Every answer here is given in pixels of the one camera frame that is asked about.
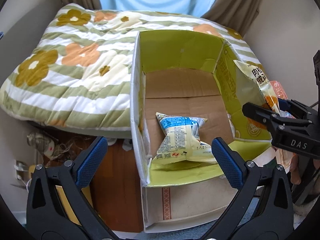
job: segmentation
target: human hand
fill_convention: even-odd
[[[290,172],[291,172],[291,183],[299,185],[301,183],[301,178],[299,174],[299,155],[294,154],[291,163],[290,163]],[[313,164],[316,170],[320,167],[320,160],[313,159]]]

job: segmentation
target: snack bag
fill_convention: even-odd
[[[200,117],[172,116],[156,113],[166,135],[157,150],[154,162],[169,164],[179,161],[217,163],[211,146],[200,141],[199,128],[208,120]]]
[[[287,94],[285,93],[282,85],[278,81],[270,81],[270,84],[273,87],[273,90],[275,91],[278,98],[281,99],[288,99]]]
[[[249,78],[252,80],[251,86],[247,83],[246,86],[240,86],[243,87],[242,91],[236,92],[241,105],[244,105],[247,102],[251,102],[258,106],[271,109],[277,114],[280,114],[278,98],[276,96],[275,91],[273,90],[271,83],[269,82],[268,78],[263,73],[263,71],[257,66],[250,65],[238,60],[234,60],[233,62],[237,65],[239,70],[245,75],[245,78]],[[240,77],[240,75],[238,76],[239,78],[237,79],[237,81],[241,81],[243,77]],[[266,129],[264,125],[249,118],[248,120],[255,126]]]

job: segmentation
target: cable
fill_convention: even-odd
[[[27,189],[27,184],[23,181],[23,179],[22,179],[22,177],[20,176],[20,175],[17,175],[17,179],[18,180],[20,180],[20,181],[22,181],[23,182],[23,184],[26,186],[26,189]]]
[[[45,166],[50,167],[52,161],[63,162],[66,159],[73,160],[76,156],[74,155],[74,151],[72,150],[72,147],[76,147],[80,150],[83,150],[83,148],[77,145],[78,139],[81,139],[83,142],[85,142],[90,138],[89,137],[83,138],[82,136],[77,135],[77,136],[73,136],[65,144],[61,143],[56,145],[57,149],[54,150],[52,156],[50,157],[48,163]]]
[[[314,104],[312,104],[310,107],[313,108],[315,107],[317,104],[319,104],[319,101],[316,101]]]
[[[30,185],[31,185],[31,180],[32,179],[29,179],[28,182],[27,182],[27,185],[26,185],[26,188],[27,188],[27,192],[29,193],[29,189],[30,189]]]

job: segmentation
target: cardboard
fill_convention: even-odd
[[[237,94],[245,94],[252,80],[234,60],[241,58],[222,37],[182,30],[138,33],[131,68],[130,119],[143,187],[186,185],[223,174],[213,163],[153,162],[164,139],[156,112],[207,118],[199,129],[200,139],[210,145],[215,137],[222,137],[244,159],[254,159],[270,147],[270,133],[242,114],[246,98],[240,102]]]
[[[288,173],[290,165],[278,161],[278,151],[273,147],[249,159],[263,166],[275,157]],[[218,219],[237,190],[231,188],[224,176],[220,176],[183,186],[144,187],[141,192],[144,230],[146,233],[158,233],[191,228]]]
[[[210,145],[212,138],[218,136],[228,144],[233,141],[226,108],[212,73],[177,68],[146,74],[145,118],[153,157],[164,139],[156,112],[207,118],[199,129],[202,141]]]

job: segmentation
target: nutrition label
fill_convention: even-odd
[[[182,126],[174,127],[174,146],[176,150],[185,149],[186,147],[186,129]]]
[[[166,136],[162,142],[162,144],[160,145],[157,153],[166,153],[166,152],[170,152],[171,149],[171,140],[170,140],[170,136]]]

